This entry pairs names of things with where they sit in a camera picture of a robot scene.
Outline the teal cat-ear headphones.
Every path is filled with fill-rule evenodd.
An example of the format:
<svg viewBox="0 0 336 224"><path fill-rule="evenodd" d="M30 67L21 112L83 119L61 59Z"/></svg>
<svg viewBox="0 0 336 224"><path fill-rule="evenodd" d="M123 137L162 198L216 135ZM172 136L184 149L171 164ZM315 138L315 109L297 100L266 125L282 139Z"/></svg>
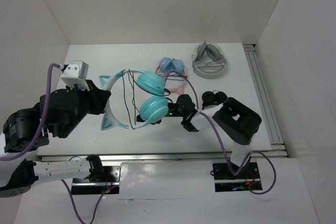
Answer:
<svg viewBox="0 0 336 224"><path fill-rule="evenodd" d="M155 124L159 120L163 119L169 109L167 96L170 95L170 91L165 87L165 81L163 78L151 71L145 71L142 69L131 68L128 70L121 70L112 76L100 75L99 81L104 91L112 91L114 84L123 78L125 74L132 76L133 73L138 73L139 76L135 81L137 87L142 91L151 95L139 109L139 116L143 120L140 124L135 126L126 125L121 123L112 113L110 102L106 102L104 108L104 116L101 122L101 130L110 130L116 126L124 129L139 129L149 124Z"/></svg>

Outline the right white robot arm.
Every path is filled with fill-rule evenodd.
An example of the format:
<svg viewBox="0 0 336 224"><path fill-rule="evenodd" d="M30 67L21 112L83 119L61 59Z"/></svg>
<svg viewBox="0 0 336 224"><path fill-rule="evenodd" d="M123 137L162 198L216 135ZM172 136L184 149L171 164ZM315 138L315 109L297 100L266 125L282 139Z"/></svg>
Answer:
<svg viewBox="0 0 336 224"><path fill-rule="evenodd" d="M212 128L227 161L230 174L240 178L247 172L246 164L252 154L250 144L262 122L259 114L232 97L211 108L197 110L191 97L183 94L175 103L168 103L168 113L165 116L182 118L181 125L188 132L195 133L208 127ZM231 156L226 152L218 127L233 141Z"/></svg>

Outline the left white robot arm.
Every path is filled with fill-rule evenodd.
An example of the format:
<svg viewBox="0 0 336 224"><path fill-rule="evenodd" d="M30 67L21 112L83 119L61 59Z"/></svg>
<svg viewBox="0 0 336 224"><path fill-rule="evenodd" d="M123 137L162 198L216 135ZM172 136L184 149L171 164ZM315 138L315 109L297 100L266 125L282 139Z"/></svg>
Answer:
<svg viewBox="0 0 336 224"><path fill-rule="evenodd" d="M86 115L102 114L111 93L97 88L91 80L86 83L88 90L65 88L50 94L47 118L42 129L38 126L46 100L44 95L34 107L10 115L1 134L1 157L12 157L23 151L32 142L36 132L39 133L38 139L30 148L30 154L49 144L49 134L67 138ZM96 182L104 173L98 155L46 163L29 160L24 155L13 161L1 162L1 197L15 197L34 186L62 179L80 178Z"/></svg>

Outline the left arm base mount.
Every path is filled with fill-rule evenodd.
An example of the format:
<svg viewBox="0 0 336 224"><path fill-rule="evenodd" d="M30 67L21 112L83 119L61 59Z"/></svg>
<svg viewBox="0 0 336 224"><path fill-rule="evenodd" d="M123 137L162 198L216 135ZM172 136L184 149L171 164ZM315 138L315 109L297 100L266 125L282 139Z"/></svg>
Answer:
<svg viewBox="0 0 336 224"><path fill-rule="evenodd" d="M71 183L72 195L117 195L120 192L121 163L102 162L103 174L93 181L88 178L74 178Z"/></svg>

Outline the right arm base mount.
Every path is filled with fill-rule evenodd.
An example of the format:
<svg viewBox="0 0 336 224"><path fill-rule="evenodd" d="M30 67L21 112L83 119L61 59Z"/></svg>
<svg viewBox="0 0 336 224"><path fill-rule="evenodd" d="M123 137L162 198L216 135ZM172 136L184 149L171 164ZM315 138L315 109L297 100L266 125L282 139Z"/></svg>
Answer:
<svg viewBox="0 0 336 224"><path fill-rule="evenodd" d="M227 191L262 191L260 173L256 162L246 165L242 171L234 176L226 163L213 163L210 174L214 178L216 192Z"/></svg>

